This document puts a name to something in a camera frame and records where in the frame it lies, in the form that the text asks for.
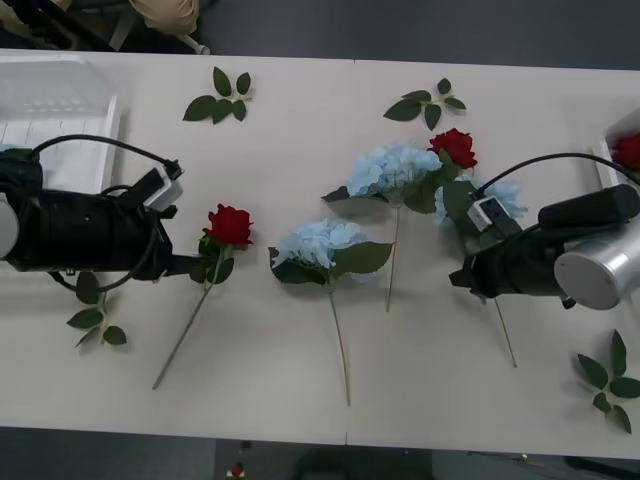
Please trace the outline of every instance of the red rose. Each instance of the red rose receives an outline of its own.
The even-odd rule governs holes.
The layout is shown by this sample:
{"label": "red rose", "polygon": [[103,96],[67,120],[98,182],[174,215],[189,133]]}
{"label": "red rose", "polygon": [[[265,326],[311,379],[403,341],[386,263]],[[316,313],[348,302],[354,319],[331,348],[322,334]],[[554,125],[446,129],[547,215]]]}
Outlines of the red rose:
{"label": "red rose", "polygon": [[249,240],[249,212],[236,210],[233,207],[218,205],[218,213],[209,212],[211,228],[203,228],[207,237],[211,237],[222,245],[251,245]]}
{"label": "red rose", "polygon": [[436,135],[431,140],[431,150],[440,153],[441,149],[445,149],[453,163],[463,170],[475,167],[478,161],[474,158],[475,153],[471,151],[473,139],[468,133],[460,133],[456,128],[449,130],[447,133]]}
{"label": "red rose", "polygon": [[611,153],[614,162],[631,170],[640,170],[640,133],[618,140]]}

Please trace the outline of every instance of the white plastic tray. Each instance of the white plastic tray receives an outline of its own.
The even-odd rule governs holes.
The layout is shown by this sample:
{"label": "white plastic tray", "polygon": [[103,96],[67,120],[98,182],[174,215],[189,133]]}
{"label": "white plastic tray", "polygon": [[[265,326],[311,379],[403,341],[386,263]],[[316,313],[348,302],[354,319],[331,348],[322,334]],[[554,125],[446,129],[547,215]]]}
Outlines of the white plastic tray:
{"label": "white plastic tray", "polygon": [[[116,138],[115,88],[76,55],[0,57],[0,143],[35,147],[87,133]],[[41,155],[45,187],[97,193],[111,183],[114,147],[72,141]]]}

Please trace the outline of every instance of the flower stem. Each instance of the flower stem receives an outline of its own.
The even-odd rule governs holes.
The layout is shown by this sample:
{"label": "flower stem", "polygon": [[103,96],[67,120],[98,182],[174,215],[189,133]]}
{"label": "flower stem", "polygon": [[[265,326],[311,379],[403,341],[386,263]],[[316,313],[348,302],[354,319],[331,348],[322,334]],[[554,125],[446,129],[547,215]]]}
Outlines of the flower stem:
{"label": "flower stem", "polygon": [[347,406],[351,406],[351,385],[349,384],[349,371],[347,370],[347,360],[344,355],[344,344],[342,343],[342,332],[340,331],[340,322],[338,322],[338,314],[336,313],[336,304],[333,301],[333,291],[329,291],[329,301],[331,302],[331,310],[333,310],[333,319],[336,322],[338,330],[338,340],[340,340],[340,353],[342,354],[342,369],[344,371],[344,383],[347,392]]}
{"label": "flower stem", "polygon": [[513,368],[518,368],[518,364],[516,363],[516,357],[513,354],[513,349],[511,348],[511,340],[509,340],[509,333],[507,332],[507,326],[504,324],[504,318],[502,318],[502,311],[500,310],[500,305],[496,299],[493,299],[496,304],[496,308],[498,309],[498,316],[500,317],[500,323],[502,323],[502,331],[504,332],[504,337],[507,339],[507,347],[509,348],[509,353],[511,354],[511,362],[513,362]]}
{"label": "flower stem", "polygon": [[173,358],[176,356],[176,353],[178,353],[178,349],[180,348],[180,345],[182,345],[182,342],[186,338],[187,333],[189,333],[189,329],[193,326],[193,322],[196,319],[198,312],[200,312],[200,309],[204,305],[204,301],[207,299],[207,295],[209,295],[209,292],[211,291],[211,289],[216,285],[216,280],[218,279],[218,272],[220,271],[220,265],[222,265],[222,262],[224,261],[226,253],[227,253],[226,248],[220,251],[220,255],[218,256],[218,261],[216,262],[216,269],[213,272],[213,281],[205,287],[202,297],[200,297],[200,301],[198,301],[198,304],[196,305],[195,310],[193,311],[193,313],[191,314],[191,317],[189,318],[189,322],[187,323],[187,326],[183,330],[182,335],[180,335],[180,339],[178,340],[178,343],[176,343],[176,346],[173,347],[173,350],[171,351],[169,358],[167,358],[167,361],[164,362],[162,371],[160,372],[160,375],[158,375],[158,378],[156,378],[155,383],[153,384],[153,387],[152,387],[153,390],[156,390],[162,383],[162,379],[167,373],[167,370],[169,370],[169,367],[171,366],[171,362],[173,362]]}
{"label": "flower stem", "polygon": [[387,313],[391,308],[391,289],[393,288],[393,271],[396,266],[396,250],[398,250],[398,230],[400,230],[400,207],[396,207],[396,235],[393,239],[393,253],[391,254],[391,278],[389,279],[389,289],[387,290]]}

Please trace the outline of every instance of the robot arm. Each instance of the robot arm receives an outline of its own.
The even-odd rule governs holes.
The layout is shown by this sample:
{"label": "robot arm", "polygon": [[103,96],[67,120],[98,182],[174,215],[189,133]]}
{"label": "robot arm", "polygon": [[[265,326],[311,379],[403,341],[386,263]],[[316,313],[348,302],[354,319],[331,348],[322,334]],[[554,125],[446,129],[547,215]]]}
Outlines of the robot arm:
{"label": "robot arm", "polygon": [[[610,163],[586,154],[540,158],[559,156]],[[612,168],[627,174],[618,165]],[[483,197],[488,185],[476,192],[480,198],[468,216],[478,230],[497,227],[503,240],[467,256],[449,276],[452,285],[481,298],[557,296],[565,308],[577,302],[596,310],[613,308],[640,287],[640,197],[633,187],[618,185],[549,205],[540,210],[538,224],[522,230],[499,202]]]}
{"label": "robot arm", "polygon": [[[68,140],[110,143],[145,155],[161,166],[132,186],[110,187],[101,194],[43,188],[39,153]],[[128,272],[100,288],[108,291],[127,280],[157,280],[190,273],[197,257],[173,255],[161,220],[177,212],[182,189],[177,161],[170,161],[118,142],[91,135],[69,135],[46,142],[29,153],[0,154],[0,255],[18,271],[45,271],[74,290],[60,271]],[[122,190],[118,196],[110,193]]]}

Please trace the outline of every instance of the silver cylinder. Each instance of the silver cylinder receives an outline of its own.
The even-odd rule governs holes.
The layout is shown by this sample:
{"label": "silver cylinder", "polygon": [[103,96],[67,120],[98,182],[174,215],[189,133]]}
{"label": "silver cylinder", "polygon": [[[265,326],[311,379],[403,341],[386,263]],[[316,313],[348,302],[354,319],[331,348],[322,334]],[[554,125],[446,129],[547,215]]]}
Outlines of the silver cylinder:
{"label": "silver cylinder", "polygon": [[554,264],[560,288],[576,302],[609,310],[640,287],[640,220],[588,237]]}

